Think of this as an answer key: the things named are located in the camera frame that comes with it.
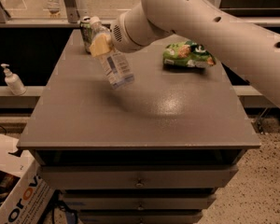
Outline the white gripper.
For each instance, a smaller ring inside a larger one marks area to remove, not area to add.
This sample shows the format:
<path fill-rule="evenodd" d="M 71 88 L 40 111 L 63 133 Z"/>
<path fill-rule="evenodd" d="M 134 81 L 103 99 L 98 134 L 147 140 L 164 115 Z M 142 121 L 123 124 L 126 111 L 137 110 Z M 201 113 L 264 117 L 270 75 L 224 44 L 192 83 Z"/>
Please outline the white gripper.
<path fill-rule="evenodd" d="M 143 16 L 139 11 L 128 11 L 122 13 L 111 24 L 111 35 L 98 34 L 91 42 L 90 52 L 93 57 L 107 54 L 114 46 L 121 52 L 131 53 L 140 50 L 141 27 Z"/>

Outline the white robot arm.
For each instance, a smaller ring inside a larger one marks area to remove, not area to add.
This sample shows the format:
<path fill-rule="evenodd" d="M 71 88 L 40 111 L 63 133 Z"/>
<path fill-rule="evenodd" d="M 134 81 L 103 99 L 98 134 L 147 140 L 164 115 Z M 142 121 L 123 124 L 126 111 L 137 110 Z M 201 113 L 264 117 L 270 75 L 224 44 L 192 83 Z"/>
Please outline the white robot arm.
<path fill-rule="evenodd" d="M 221 11 L 207 0 L 141 0 L 91 44 L 96 57 L 135 52 L 169 35 L 195 41 L 280 108 L 280 34 Z"/>

